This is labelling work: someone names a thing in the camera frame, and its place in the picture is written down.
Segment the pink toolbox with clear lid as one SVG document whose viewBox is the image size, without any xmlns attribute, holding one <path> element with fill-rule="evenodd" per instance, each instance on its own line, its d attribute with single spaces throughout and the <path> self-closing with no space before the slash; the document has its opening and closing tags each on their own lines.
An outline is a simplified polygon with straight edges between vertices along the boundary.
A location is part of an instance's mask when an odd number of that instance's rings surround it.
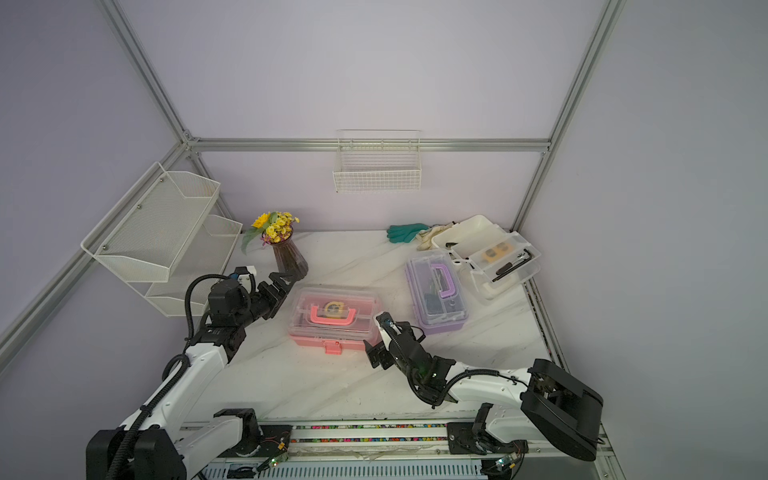
<svg viewBox="0 0 768 480">
<path fill-rule="evenodd" d="M 331 301 L 345 304 L 342 317 L 323 316 L 324 305 Z M 297 345 L 321 348 L 328 355 L 364 351 L 366 344 L 376 345 L 381 340 L 375 316 L 382 311 L 382 300 L 373 290 L 302 288 L 293 307 L 288 335 Z"/>
</svg>

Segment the purple toolbox with clear lid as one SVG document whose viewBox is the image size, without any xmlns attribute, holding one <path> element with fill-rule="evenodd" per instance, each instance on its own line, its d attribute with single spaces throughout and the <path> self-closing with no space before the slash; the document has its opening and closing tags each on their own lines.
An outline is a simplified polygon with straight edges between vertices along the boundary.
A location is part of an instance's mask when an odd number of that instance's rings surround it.
<svg viewBox="0 0 768 480">
<path fill-rule="evenodd" d="M 418 252 L 405 265 L 414 314 L 426 335 L 458 331 L 468 320 L 460 282 L 444 251 Z"/>
</svg>

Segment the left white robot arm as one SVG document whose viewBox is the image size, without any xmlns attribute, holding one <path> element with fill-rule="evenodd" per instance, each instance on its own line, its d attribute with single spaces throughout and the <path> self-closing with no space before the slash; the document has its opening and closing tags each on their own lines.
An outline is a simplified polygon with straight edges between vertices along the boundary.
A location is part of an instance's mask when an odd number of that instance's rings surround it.
<svg viewBox="0 0 768 480">
<path fill-rule="evenodd" d="M 89 479 L 193 479 L 220 454 L 248 457 L 265 440 L 253 409 L 221 408 L 203 427 L 182 426 L 212 380 L 233 360 L 253 322 L 276 316 L 299 277 L 272 272 L 259 282 L 241 266 L 192 280 L 184 297 L 188 336 L 158 389 L 122 424 L 86 446 Z"/>
</svg>

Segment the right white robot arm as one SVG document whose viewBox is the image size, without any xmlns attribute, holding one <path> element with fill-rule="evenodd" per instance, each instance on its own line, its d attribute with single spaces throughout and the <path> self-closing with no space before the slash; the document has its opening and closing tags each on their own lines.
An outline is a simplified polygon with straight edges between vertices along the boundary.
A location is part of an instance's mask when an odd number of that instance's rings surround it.
<svg viewBox="0 0 768 480">
<path fill-rule="evenodd" d="M 433 409 L 445 403 L 480 404 L 472 422 L 448 427 L 450 443 L 460 453 L 522 456 L 522 439 L 513 425 L 518 410 L 560 452 L 596 460 L 604 400 L 552 361 L 538 358 L 531 367 L 517 370 L 473 367 L 428 353 L 424 337 L 388 312 L 380 313 L 375 323 L 381 340 L 365 344 L 372 367 L 397 367 L 416 398 Z"/>
</svg>

